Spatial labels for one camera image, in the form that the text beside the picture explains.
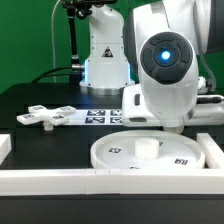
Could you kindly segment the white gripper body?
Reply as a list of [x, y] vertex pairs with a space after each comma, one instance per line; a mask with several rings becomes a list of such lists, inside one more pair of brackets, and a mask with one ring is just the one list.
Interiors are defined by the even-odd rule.
[[139, 84], [126, 87], [122, 99], [122, 123], [125, 126], [182, 127], [224, 124], [224, 97], [198, 95], [194, 109], [183, 118], [157, 118], [147, 107]]

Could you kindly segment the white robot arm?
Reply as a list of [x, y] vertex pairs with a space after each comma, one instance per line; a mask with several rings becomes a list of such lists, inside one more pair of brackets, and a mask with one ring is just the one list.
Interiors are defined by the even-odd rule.
[[181, 132], [191, 125], [224, 124], [216, 80], [199, 76], [197, 61], [224, 50], [224, 0], [158, 0], [126, 20], [108, 7], [116, 0], [84, 0], [91, 53], [85, 92], [123, 92], [122, 123]]

